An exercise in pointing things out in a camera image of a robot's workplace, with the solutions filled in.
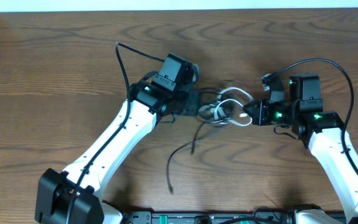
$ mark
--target white arm segment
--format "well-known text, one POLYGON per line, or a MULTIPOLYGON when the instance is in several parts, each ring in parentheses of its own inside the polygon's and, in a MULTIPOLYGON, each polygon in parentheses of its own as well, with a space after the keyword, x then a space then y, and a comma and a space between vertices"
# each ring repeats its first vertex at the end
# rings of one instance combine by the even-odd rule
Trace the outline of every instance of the white arm segment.
POLYGON ((309 209, 296 213, 296 224, 343 224, 340 221, 330 217, 323 210, 309 209))
MULTIPOLYGON (((345 142, 350 149, 349 154, 358 168, 358 155, 347 132, 345 142)), ((343 151, 341 130, 329 128, 323 129, 321 133, 313 133, 309 149, 327 173, 342 203, 346 221, 349 222, 352 217, 358 217, 358 176, 346 155, 341 153, 343 151)))
MULTIPOLYGON (((108 128, 100 135, 100 137, 93 143, 93 145, 82 154, 72 164, 66 166, 64 171, 68 172, 67 178, 76 183, 82 169, 92 158, 92 156, 100 149, 100 147, 112 136, 119 125, 125 118, 127 112, 127 101, 122 105, 121 110, 114 121, 108 128)), ((93 162, 89 168, 89 173, 85 175, 81 182, 81 187, 86 188, 88 185, 94 188, 94 195, 103 196, 104 190, 107 187, 112 175, 117 168, 124 161, 126 156, 130 153, 132 148, 151 130, 153 130, 156 123, 156 114, 149 112, 149 107, 134 100, 131 103, 131 113, 129 119, 117 136, 106 146, 103 152, 93 162)))

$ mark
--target wood grain surface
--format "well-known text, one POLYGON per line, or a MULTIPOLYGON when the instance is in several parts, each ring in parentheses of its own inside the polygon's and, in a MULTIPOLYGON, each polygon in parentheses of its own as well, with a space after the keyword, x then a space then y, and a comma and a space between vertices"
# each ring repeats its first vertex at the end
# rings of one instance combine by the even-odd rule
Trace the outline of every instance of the wood grain surface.
MULTIPOLYGON (((42 173, 74 161, 116 116, 126 93, 115 42, 158 57, 175 52, 199 63, 200 87, 234 80, 257 98, 266 96, 266 73, 305 58, 334 60, 354 84, 349 132, 358 152, 358 9, 0 13, 0 223, 33 223, 42 173)), ((161 67, 121 52, 131 83, 161 67)), ((292 72, 319 73, 325 109, 345 117, 349 88, 335 68, 311 63, 292 72)), ((201 141, 194 155, 178 153, 170 195, 167 159, 198 125, 184 117, 159 124, 129 154, 104 199, 158 211, 301 203, 341 210, 318 161, 272 127, 230 126, 201 141)))

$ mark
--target tangled cable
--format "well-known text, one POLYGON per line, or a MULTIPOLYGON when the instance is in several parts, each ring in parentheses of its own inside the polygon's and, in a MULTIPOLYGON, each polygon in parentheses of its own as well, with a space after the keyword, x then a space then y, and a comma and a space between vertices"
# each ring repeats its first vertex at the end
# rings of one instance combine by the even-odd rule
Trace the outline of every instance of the tangled cable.
POLYGON ((174 150, 167 162, 167 184, 168 184, 168 189, 170 191, 171 194, 173 194, 173 187, 172 184, 170 182, 170 176, 169 176, 169 164, 173 158, 173 156, 180 151, 181 149, 190 146, 191 145, 191 154, 194 153, 195 151, 195 147, 196 147, 196 142, 201 141, 202 139, 217 133, 216 129, 212 130, 212 131, 208 131, 206 134, 202 135, 201 137, 198 136, 198 133, 200 132, 201 128, 205 125, 205 124, 210 124, 212 127, 214 128, 221 128, 224 127, 225 125, 232 123, 236 126, 240 126, 240 127, 245 127, 248 126, 252 123, 252 118, 250 116, 248 116, 247 113, 241 113, 240 117, 241 118, 245 118, 245 117, 249 117, 249 122, 246 124, 242 124, 236 120, 234 120, 232 118, 233 116, 233 105, 232 103, 230 104, 229 102, 234 102, 235 104, 241 106, 241 108, 244 106, 239 100, 234 99, 232 96, 228 95, 227 92, 228 91, 232 91, 232 90, 237 90, 241 93, 243 93, 246 98, 247 98, 247 103, 250 103, 254 100, 254 98, 246 91, 237 88, 237 87, 229 87, 229 88, 225 88, 223 90, 219 90, 217 88, 213 88, 213 87, 207 87, 207 88, 202 88, 199 89, 200 91, 200 96, 203 96, 205 94, 210 94, 210 95, 214 95, 216 96, 216 100, 212 100, 212 101, 207 101, 207 102, 203 102, 201 104, 200 109, 198 110, 198 120, 201 121, 200 126, 197 129, 197 132, 194 135, 194 138, 192 141, 180 146, 179 148, 177 148, 176 150, 174 150))
POLYGON ((240 127, 245 127, 248 126, 252 123, 252 118, 250 116, 248 116, 247 113, 241 113, 240 117, 241 118, 245 118, 245 117, 249 117, 250 121, 248 123, 240 123, 238 121, 236 121, 235 119, 231 118, 233 116, 233 107, 232 105, 227 106, 226 108, 224 107, 223 104, 227 104, 227 102, 234 102, 235 104, 239 105, 241 108, 244 106, 239 100, 234 99, 233 97, 228 97, 226 98, 224 95, 227 94, 227 92, 229 91, 233 91, 233 90, 237 90, 241 93, 243 93, 246 98, 247 98, 247 103, 250 103, 254 100, 254 98, 246 91, 238 88, 238 87, 229 87, 229 88, 225 88, 221 91, 219 91, 217 94, 217 99, 214 101, 211 101, 205 105, 203 105, 202 107, 200 107, 198 114, 200 117, 202 117, 204 119, 204 122, 206 123, 218 123, 218 124, 228 124, 228 123, 232 123, 236 126, 240 126, 240 127))

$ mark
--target white cable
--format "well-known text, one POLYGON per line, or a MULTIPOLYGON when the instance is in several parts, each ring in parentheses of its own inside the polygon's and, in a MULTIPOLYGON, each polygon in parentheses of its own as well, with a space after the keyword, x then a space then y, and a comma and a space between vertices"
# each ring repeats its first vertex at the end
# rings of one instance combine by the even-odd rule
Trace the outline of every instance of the white cable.
MULTIPOLYGON (((209 105, 204 105, 202 107, 199 108, 198 110, 198 113, 201 113, 202 111, 208 109, 208 112, 209 113, 213 113, 216 109, 216 105, 218 104, 219 102, 216 102, 216 103, 211 103, 209 105)), ((218 108, 218 113, 220 116, 227 116, 226 113, 223 111, 223 108, 220 107, 218 108)), ((219 124, 228 124, 229 121, 225 121, 225 122, 220 122, 219 124)))
MULTIPOLYGON (((235 100, 235 99, 226 99, 226 100, 223 100, 222 102, 220 102, 220 103, 215 107, 215 110, 214 110, 214 118, 215 118, 215 119, 218 119, 218 118, 219 118, 219 117, 218 117, 218 109, 219 109, 219 107, 220 107, 223 103, 228 102, 228 101, 233 101, 233 102, 237 103, 238 105, 241 106, 241 108, 244 106, 242 103, 240 103, 238 100, 235 100)), ((242 123, 240 123, 240 122, 238 122, 238 121, 236 121, 236 120, 234 120, 234 119, 229 119, 229 122, 232 123, 232 124, 235 124, 235 125, 237 125, 237 126, 240 126, 240 127, 246 127, 246 126, 248 126, 248 125, 250 125, 250 124, 252 123, 252 118, 249 117, 249 122, 248 122, 247 124, 242 124, 242 123)))
POLYGON ((249 94, 247 93, 246 91, 244 90, 241 90, 240 88, 237 88, 237 87, 229 87, 229 88, 225 88, 224 90, 220 91, 219 92, 219 95, 218 95, 218 100, 220 100, 222 98, 222 95, 223 93, 227 92, 227 91, 230 91, 230 90, 238 90, 240 91, 241 93, 245 94, 245 96, 248 97, 248 100, 249 100, 249 103, 252 102, 254 100, 254 98, 249 94))

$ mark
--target black cable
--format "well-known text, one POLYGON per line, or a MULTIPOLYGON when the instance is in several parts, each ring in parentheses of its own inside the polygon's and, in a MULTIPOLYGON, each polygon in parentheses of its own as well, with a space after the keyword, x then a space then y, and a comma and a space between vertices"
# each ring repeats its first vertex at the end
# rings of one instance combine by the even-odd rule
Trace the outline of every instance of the black cable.
POLYGON ((200 95, 201 95, 201 94, 205 94, 205 93, 207 93, 207 94, 214 94, 214 95, 216 95, 216 96, 219 95, 219 92, 218 92, 218 91, 213 91, 213 90, 198 90, 198 92, 200 93, 200 95))
POLYGON ((78 191, 80 189, 80 185, 81 185, 82 180, 84 179, 85 174, 88 173, 88 171, 89 171, 90 167, 92 166, 93 162, 102 153, 104 148, 106 148, 106 146, 114 139, 114 137, 116 137, 116 135, 120 132, 120 130, 125 126, 125 124, 127 123, 128 118, 129 118, 129 114, 131 112, 131 95, 130 95, 130 92, 129 92, 129 81, 128 81, 127 73, 126 73, 125 68, 124 68, 124 64, 122 63, 122 60, 121 60, 121 56, 119 55, 118 46, 124 47, 124 48, 126 48, 128 50, 131 50, 131 51, 133 51, 135 53, 138 53, 138 54, 140 54, 142 56, 145 56, 145 57, 148 57, 148 58, 151 58, 151 59, 154 59, 154 60, 164 62, 163 59, 153 57, 153 56, 147 55, 145 53, 139 52, 138 50, 135 50, 135 49, 133 49, 131 47, 128 47, 128 46, 126 46, 124 44, 121 44, 121 43, 118 43, 118 42, 116 43, 116 55, 117 55, 117 59, 118 59, 118 62, 119 62, 119 66, 121 67, 122 76, 124 77, 125 87, 126 87, 126 91, 127 91, 127 112, 126 112, 124 120, 122 120, 122 123, 119 125, 117 130, 111 135, 111 137, 100 147, 100 149, 92 156, 92 158, 89 160, 89 162, 84 166, 84 168, 82 170, 82 173, 81 173, 80 177, 78 178, 77 183, 74 186, 74 190, 73 190, 73 193, 71 195, 70 203, 68 204, 66 224, 70 224, 71 213, 73 211, 74 202, 76 200, 76 195, 77 195, 77 193, 78 193, 78 191))
POLYGON ((206 123, 205 123, 205 122, 202 122, 202 123, 198 126, 198 129, 197 129, 196 133, 194 134, 193 144, 191 145, 190 154, 194 154, 194 150, 195 150, 195 148, 196 148, 196 142, 195 142, 195 140, 197 139, 198 133, 199 133, 199 131, 201 130, 201 128, 204 126, 204 124, 206 124, 206 123))
POLYGON ((199 91, 204 91, 204 90, 213 90, 213 91, 217 91, 218 93, 222 90, 220 88, 216 88, 216 87, 203 87, 203 88, 199 88, 199 91))
POLYGON ((286 72, 287 70, 289 70, 290 68, 302 64, 302 63, 306 63, 306 62, 326 62, 326 63, 330 63, 331 65, 334 65, 339 71, 342 72, 342 74, 345 76, 348 84, 349 84, 349 88, 350 88, 350 93, 351 93, 351 102, 350 102, 350 106, 349 106, 349 110, 347 112, 346 115, 346 119, 345 122, 343 124, 343 128, 341 131, 341 142, 342 142, 342 147, 343 147, 343 153, 346 155, 347 160, 349 161, 349 163, 351 164, 352 168, 354 169, 354 172, 357 174, 358 176, 358 168, 357 166, 354 164, 354 161, 351 157, 351 155, 349 154, 349 149, 346 146, 346 142, 345 142, 345 133, 346 133, 346 128, 347 128, 347 124, 349 123, 349 120, 351 118, 351 114, 352 114, 352 110, 353 110, 353 104, 354 104, 354 91, 353 91, 353 85, 352 85, 352 81, 350 79, 350 77, 348 76, 348 74, 345 72, 345 70, 339 66, 337 63, 328 60, 328 59, 323 59, 323 58, 311 58, 311 59, 306 59, 306 60, 301 60, 299 62, 295 62, 292 65, 288 66, 287 68, 284 68, 283 70, 272 74, 270 77, 267 78, 267 81, 269 82, 269 80, 273 80, 274 78, 277 78, 279 75, 281 75, 282 73, 286 72))
POLYGON ((149 78, 153 77, 155 74, 158 74, 158 71, 151 71, 146 73, 146 75, 143 76, 142 80, 148 80, 149 78))
POLYGON ((173 194, 173 187, 172 187, 172 184, 171 184, 171 181, 169 179, 169 163, 171 162, 171 159, 173 157, 173 155, 175 155, 175 153, 177 153, 180 149, 183 149, 184 147, 186 146, 189 146, 190 144, 193 144, 194 142, 198 142, 198 141, 201 141, 202 139, 195 139, 195 140, 192 140, 191 142, 188 142, 182 146, 180 146, 179 148, 177 148, 176 150, 174 150, 171 155, 169 156, 169 159, 168 159, 168 162, 167 162, 167 183, 168 183, 168 188, 169 188, 169 192, 171 194, 173 194))
POLYGON ((278 221, 269 220, 267 218, 257 218, 257 217, 241 217, 241 218, 233 218, 228 221, 221 222, 219 224, 232 224, 242 221, 254 221, 254 222, 261 222, 261 223, 272 223, 272 224, 280 224, 278 221))
POLYGON ((140 51, 138 51, 138 50, 136 50, 136 49, 133 49, 132 47, 128 47, 128 46, 126 46, 126 45, 124 45, 124 44, 122 44, 122 43, 116 43, 116 45, 117 45, 117 44, 120 45, 121 47, 124 47, 124 48, 126 48, 126 49, 128 49, 128 50, 131 50, 131 51, 133 51, 133 52, 135 52, 135 53, 138 53, 138 54, 140 54, 141 56, 148 57, 148 58, 153 59, 153 60, 158 60, 158 61, 160 61, 160 62, 164 62, 164 61, 165 61, 164 59, 161 59, 161 58, 158 58, 158 57, 154 57, 154 56, 145 54, 145 53, 140 52, 140 51))
POLYGON ((277 220, 280 221, 279 217, 276 216, 276 214, 273 212, 273 210, 271 208, 269 208, 268 206, 261 206, 261 207, 255 209, 255 211, 252 212, 252 216, 256 217, 256 213, 259 212, 259 210, 262 209, 262 208, 266 208, 266 209, 270 210, 270 212, 273 214, 274 218, 276 218, 277 220))
MULTIPOLYGON (((197 117, 196 117, 196 120, 199 121, 199 122, 201 122, 201 123, 220 124, 220 123, 222 123, 222 122, 226 122, 226 121, 228 120, 228 118, 214 119, 214 120, 206 120, 206 119, 200 119, 200 118, 197 118, 197 117)), ((220 127, 223 127, 223 126, 226 125, 226 124, 228 124, 228 123, 224 123, 224 124, 222 124, 222 125, 220 125, 220 126, 215 126, 215 125, 213 125, 213 127, 215 127, 215 128, 220 128, 220 127)))
POLYGON ((296 107, 298 106, 298 103, 301 101, 301 99, 297 99, 295 100, 292 105, 291 105, 291 119, 295 119, 297 114, 295 114, 295 111, 296 111, 296 107))
POLYGON ((286 135, 286 136, 288 136, 288 137, 291 137, 291 138, 293 138, 293 139, 295 139, 295 140, 299 140, 299 139, 297 139, 296 137, 294 137, 294 136, 293 136, 292 134, 290 134, 290 133, 278 133, 278 132, 277 132, 277 128, 289 129, 289 128, 290 128, 289 125, 285 125, 285 124, 277 125, 276 127, 273 128, 274 134, 283 134, 283 135, 286 135))

